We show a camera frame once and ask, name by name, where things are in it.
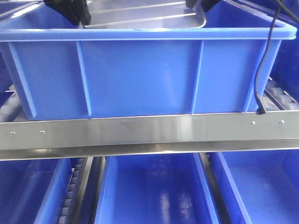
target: metal tray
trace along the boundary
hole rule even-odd
[[[200,28],[206,23],[200,4],[189,9],[185,1],[93,0],[87,4],[92,21],[85,28]]]

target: blue plastic crate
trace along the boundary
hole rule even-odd
[[[198,154],[107,157],[95,224],[218,224]]]
[[[232,224],[298,223],[298,150],[214,153],[212,167]]]
[[[69,159],[0,162],[0,223],[56,224],[71,177]]]
[[[0,1],[0,23],[5,18],[35,3],[36,2],[32,1]],[[3,61],[2,54],[0,52],[0,94],[6,91],[12,85],[12,83],[13,82],[9,76],[8,70]]]
[[[0,24],[0,50],[29,119],[247,112],[271,18],[233,1],[205,28],[78,29],[41,4]],[[278,21],[262,94],[282,40]]]
[[[265,0],[238,0],[238,2],[251,6],[270,16],[274,16],[277,4],[275,1]],[[297,16],[299,16],[299,2],[297,0],[285,0],[284,4]],[[296,28],[299,24],[295,23],[286,12],[281,11],[278,18]],[[271,77],[293,98],[299,101],[299,38],[290,42],[283,42],[279,49],[276,61],[274,63]]]

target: black cable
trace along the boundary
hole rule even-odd
[[[292,13],[280,0],[275,0],[278,5],[283,9],[285,10],[285,12],[290,16],[292,17],[292,19],[294,19],[297,23],[299,23],[299,18],[294,14]]]
[[[274,28],[274,25],[275,25],[275,21],[279,15],[279,12],[281,10],[281,6],[279,5],[276,12],[275,12],[275,15],[273,17],[273,20],[272,20],[272,23],[271,23],[271,26],[270,26],[270,30],[269,30],[269,34],[268,34],[268,40],[267,40],[267,45],[266,45],[266,49],[263,53],[263,57],[261,59],[261,62],[260,64],[258,65],[258,68],[256,70],[256,75],[255,75],[255,78],[254,78],[254,96],[256,98],[256,102],[257,102],[257,105],[258,105],[258,109],[257,109],[257,113],[258,114],[264,114],[266,113],[266,108],[265,106],[263,105],[263,102],[260,98],[260,96],[258,95],[257,93],[257,81],[258,81],[258,77],[259,77],[259,74],[261,72],[261,69],[262,69],[262,66],[263,66],[263,63],[265,62],[265,59],[266,59],[266,56],[269,52],[269,48],[270,48],[270,44],[271,44],[271,38],[272,38],[272,32],[273,32],[273,28]]]

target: metal frame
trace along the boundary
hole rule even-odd
[[[299,148],[299,111],[0,124],[0,160]]]

